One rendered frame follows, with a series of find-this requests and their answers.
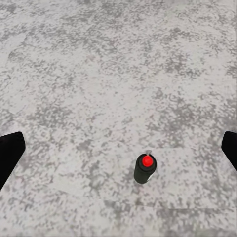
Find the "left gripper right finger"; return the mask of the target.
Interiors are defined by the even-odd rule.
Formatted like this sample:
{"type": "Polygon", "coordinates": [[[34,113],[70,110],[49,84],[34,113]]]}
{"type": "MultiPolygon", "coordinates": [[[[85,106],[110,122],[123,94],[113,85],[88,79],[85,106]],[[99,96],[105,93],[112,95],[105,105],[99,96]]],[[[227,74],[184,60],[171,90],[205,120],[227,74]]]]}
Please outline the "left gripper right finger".
{"type": "Polygon", "coordinates": [[[237,133],[226,131],[221,149],[237,171],[237,133]]]}

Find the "insectifuge atomizer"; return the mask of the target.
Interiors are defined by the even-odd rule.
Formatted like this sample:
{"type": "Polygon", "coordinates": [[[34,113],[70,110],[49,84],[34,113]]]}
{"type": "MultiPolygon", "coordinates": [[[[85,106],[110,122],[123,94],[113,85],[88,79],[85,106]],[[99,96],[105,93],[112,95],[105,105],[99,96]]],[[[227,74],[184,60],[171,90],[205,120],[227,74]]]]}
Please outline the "insectifuge atomizer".
{"type": "Polygon", "coordinates": [[[150,153],[151,150],[146,150],[145,154],[140,154],[137,158],[134,170],[134,178],[138,183],[146,183],[157,168],[157,160],[150,153]]]}

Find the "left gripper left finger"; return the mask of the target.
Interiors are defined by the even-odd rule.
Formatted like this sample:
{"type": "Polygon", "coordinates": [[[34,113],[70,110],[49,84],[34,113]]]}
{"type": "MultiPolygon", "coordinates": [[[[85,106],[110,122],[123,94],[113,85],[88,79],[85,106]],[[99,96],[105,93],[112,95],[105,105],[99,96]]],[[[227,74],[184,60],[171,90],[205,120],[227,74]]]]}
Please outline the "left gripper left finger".
{"type": "Polygon", "coordinates": [[[0,137],[0,190],[26,149],[22,132],[0,137]]]}

